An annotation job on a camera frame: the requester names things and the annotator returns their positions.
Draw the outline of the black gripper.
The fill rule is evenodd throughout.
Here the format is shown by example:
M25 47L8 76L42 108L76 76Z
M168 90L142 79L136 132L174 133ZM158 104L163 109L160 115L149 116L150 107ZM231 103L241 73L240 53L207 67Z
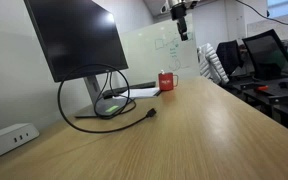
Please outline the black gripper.
M182 41L188 40L187 31L186 31L186 23L183 17L186 16L186 7L184 4L177 4L173 6L170 10L171 18L173 20L177 20L178 32L180 33L180 37Z

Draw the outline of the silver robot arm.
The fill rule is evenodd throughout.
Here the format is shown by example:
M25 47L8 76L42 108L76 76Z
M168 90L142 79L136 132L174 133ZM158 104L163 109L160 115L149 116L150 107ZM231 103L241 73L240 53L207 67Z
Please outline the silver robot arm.
M199 1L200 0L168 0L171 18L177 22L178 32L182 41L188 39L185 21L186 11L193 9Z

